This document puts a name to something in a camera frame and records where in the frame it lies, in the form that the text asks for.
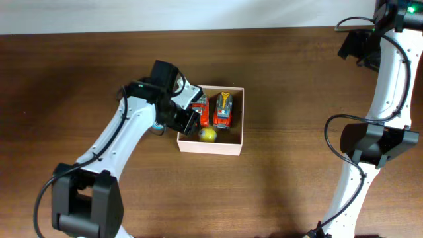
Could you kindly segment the red toy truck blue tracks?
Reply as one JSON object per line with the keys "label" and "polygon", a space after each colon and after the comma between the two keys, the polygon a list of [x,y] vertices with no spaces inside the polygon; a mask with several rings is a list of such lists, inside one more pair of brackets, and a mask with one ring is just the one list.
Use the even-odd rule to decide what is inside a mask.
{"label": "red toy truck blue tracks", "polygon": [[191,104],[191,108],[200,114],[200,125],[202,127],[209,126],[209,99],[203,94],[196,102]]}

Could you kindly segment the red toy truck yellow ladder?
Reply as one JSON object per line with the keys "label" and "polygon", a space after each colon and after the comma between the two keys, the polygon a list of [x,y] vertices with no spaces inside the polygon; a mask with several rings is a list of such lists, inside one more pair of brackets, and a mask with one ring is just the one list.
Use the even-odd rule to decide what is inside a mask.
{"label": "red toy truck yellow ladder", "polygon": [[217,96],[213,114],[213,126],[220,129],[229,129],[232,124],[233,97],[229,92],[220,92]]}

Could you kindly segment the white cardboard box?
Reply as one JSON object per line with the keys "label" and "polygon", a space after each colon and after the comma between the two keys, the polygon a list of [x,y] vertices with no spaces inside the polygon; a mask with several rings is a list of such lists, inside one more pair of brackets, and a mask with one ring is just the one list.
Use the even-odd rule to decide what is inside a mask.
{"label": "white cardboard box", "polygon": [[242,87],[211,85],[202,85],[202,88],[203,92],[209,98],[210,110],[212,112],[214,112],[216,98],[220,92],[229,92],[233,96],[232,125],[227,130],[216,128],[217,139],[213,143],[200,142],[198,134],[185,136],[178,132],[176,141],[180,151],[239,156],[243,146],[245,90]]}

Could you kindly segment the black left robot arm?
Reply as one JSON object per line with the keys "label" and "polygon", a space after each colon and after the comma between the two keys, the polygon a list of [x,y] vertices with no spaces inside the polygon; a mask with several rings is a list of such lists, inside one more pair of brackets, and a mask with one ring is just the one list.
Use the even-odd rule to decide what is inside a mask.
{"label": "black left robot arm", "polygon": [[70,237],[129,237],[122,225],[119,180],[141,137],[154,124],[190,135],[200,115],[189,106],[203,91],[173,64],[121,89],[118,109],[100,137],[72,165],[60,163],[52,183],[52,227]]}

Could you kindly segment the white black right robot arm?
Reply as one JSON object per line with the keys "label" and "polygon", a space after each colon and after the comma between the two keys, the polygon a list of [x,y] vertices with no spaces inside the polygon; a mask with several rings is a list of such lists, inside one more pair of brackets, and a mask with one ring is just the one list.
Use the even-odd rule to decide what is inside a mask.
{"label": "white black right robot arm", "polygon": [[357,65],[378,73],[366,117],[347,115],[340,148],[340,180],[330,208],[307,237],[354,237],[367,192],[387,162],[419,140],[411,127],[412,91],[422,58],[422,2],[377,1],[370,29],[347,29],[338,55],[357,58]]}

